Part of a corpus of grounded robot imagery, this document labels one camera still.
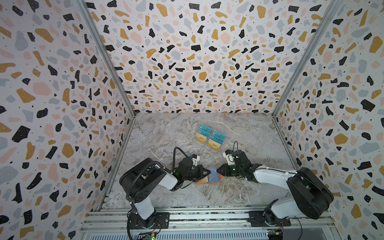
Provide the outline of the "orange card wallet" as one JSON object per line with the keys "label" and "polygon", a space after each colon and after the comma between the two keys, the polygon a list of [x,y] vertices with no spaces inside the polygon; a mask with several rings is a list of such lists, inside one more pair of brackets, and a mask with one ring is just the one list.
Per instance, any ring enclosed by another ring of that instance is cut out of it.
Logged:
{"label": "orange card wallet", "polygon": [[197,182],[197,185],[209,185],[209,184],[216,184],[221,183],[223,176],[217,172],[218,168],[215,166],[208,167],[208,170],[211,171],[211,173],[208,175],[209,182],[208,183],[200,183]]}

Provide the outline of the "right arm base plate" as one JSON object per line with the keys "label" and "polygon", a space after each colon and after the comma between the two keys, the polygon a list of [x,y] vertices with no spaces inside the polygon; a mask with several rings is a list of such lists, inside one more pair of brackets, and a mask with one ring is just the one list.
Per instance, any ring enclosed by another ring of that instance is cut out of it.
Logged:
{"label": "right arm base plate", "polygon": [[252,227],[290,227],[291,222],[287,218],[278,219],[272,212],[249,211],[247,220]]}

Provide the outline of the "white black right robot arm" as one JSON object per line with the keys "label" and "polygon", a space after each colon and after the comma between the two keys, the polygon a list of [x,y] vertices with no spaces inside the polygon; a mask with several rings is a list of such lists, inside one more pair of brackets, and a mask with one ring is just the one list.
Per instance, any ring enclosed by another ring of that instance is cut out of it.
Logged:
{"label": "white black right robot arm", "polygon": [[242,150],[226,150],[223,156],[227,163],[217,170],[222,176],[270,184],[291,193],[289,198],[275,199],[264,209],[262,220],[269,226],[275,226],[287,217],[306,216],[317,220],[334,201],[330,190],[308,168],[280,170],[262,164],[252,164]]}

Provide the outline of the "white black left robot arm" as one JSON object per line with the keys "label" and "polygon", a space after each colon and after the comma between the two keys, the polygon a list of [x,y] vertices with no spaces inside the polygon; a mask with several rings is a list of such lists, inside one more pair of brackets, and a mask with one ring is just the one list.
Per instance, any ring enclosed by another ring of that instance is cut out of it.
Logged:
{"label": "white black left robot arm", "polygon": [[171,171],[160,162],[147,158],[121,176],[119,184],[141,221],[155,217],[156,210],[150,200],[150,194],[157,186],[174,192],[209,176],[211,171],[202,165],[195,165],[195,159],[196,155],[183,158],[178,167]]}

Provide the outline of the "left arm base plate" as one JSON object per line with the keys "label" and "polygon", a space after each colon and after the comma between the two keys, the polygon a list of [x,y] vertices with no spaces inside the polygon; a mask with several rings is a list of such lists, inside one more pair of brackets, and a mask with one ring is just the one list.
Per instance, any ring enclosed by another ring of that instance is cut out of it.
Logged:
{"label": "left arm base plate", "polygon": [[170,213],[154,212],[146,220],[140,217],[138,213],[130,213],[127,222],[127,229],[130,230],[149,230],[156,228],[168,229],[170,223]]}

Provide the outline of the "gold VIP card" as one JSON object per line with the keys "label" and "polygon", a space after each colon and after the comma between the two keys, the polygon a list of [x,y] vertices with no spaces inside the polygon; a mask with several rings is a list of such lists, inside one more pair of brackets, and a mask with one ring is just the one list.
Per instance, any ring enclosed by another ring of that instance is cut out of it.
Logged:
{"label": "gold VIP card", "polygon": [[206,144],[208,138],[200,133],[196,133],[195,139],[202,144]]}
{"label": "gold VIP card", "polygon": [[209,139],[207,146],[210,147],[211,149],[215,150],[215,151],[219,151],[221,148],[221,144],[215,142],[212,139]]}
{"label": "gold VIP card", "polygon": [[199,182],[200,182],[200,183],[208,183],[208,182],[209,182],[208,176],[206,176],[205,178],[203,178],[203,179],[200,180]]}

